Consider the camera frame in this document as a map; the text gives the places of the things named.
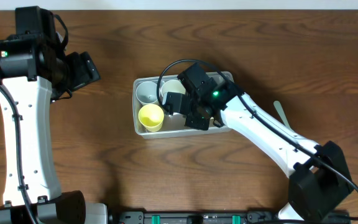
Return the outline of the white plastic cup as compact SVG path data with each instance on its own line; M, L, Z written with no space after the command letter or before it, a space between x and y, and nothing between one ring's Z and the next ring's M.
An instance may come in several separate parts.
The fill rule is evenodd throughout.
M179 80L169 80L162 85L160 89L160 96L163 97L164 94L168 92L181 93L185 95L186 89Z

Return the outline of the grey plastic cup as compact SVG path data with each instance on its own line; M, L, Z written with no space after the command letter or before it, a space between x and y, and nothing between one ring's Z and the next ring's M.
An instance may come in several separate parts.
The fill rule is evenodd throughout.
M154 82L142 82L136 88L135 96L142 105L157 104L157 84Z

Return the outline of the clear plastic container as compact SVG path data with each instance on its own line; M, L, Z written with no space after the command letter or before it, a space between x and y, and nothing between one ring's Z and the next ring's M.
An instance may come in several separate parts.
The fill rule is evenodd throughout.
M157 132L148 131L143 125L141 125L138 114L142 107L141 102L137 99L135 93L137 87L143 82L157 83L158 77L138 78L133 82L132 91L132 115L134 120L135 132L142 136L144 139L158 139L158 138L174 138L182 136L194 136L199 134L214 134L224 133L231 129L227 126L217 128L213 125L213 119L210 119L209 129L207 131L191 129L185 126L185 117L182 114L174 113L172 116L165 115L162 128Z

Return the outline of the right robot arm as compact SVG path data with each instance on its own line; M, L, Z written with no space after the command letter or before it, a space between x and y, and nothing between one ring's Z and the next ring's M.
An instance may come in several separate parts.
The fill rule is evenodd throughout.
M277 221L350 223L335 208L354 190L342 149L332 141L320 145L300 136L262 110L238 85L218 72L217 82L200 60L177 79L184 93L161 93L158 102L168 113L185 116L189 128L206 131L210 122L245 136L268 155L289 179L288 203Z

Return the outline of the yellow plastic cup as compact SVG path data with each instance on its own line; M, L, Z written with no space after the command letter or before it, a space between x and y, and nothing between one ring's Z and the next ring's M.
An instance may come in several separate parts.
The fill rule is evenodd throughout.
M157 132L162 128L165 114L163 109L159 105L147 104L138 112L138 119L150 132Z

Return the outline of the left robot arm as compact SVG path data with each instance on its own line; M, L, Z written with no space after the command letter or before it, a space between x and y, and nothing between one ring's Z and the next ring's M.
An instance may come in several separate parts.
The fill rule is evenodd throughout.
M59 15L37 6L15 10L16 31L0 40L0 107L6 183L0 223L107 223L103 203L63 192L55 171L50 105L100 78L89 53L66 54Z

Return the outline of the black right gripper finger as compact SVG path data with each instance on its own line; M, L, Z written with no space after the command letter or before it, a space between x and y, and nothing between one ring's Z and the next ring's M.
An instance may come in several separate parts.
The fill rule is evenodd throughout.
M209 119L197 116L187 116L185 126L191 129L207 131L209 129Z
M184 94L175 92L166 92L163 95L163 107L169 115L174 113L183 114L182 99Z

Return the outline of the mint green plastic spoon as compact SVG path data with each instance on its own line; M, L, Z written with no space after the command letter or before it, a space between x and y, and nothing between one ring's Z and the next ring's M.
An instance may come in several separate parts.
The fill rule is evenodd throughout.
M289 124L289 122L288 122L288 120L287 120L286 114L285 114L285 112L284 112L284 110L283 110L283 107L282 107L281 102L279 102L279 101L276 100L276 101L273 102L273 106L275 107L275 109L276 109L276 111L277 111L279 117L281 118L283 124L284 124L288 129L291 129L290 124Z

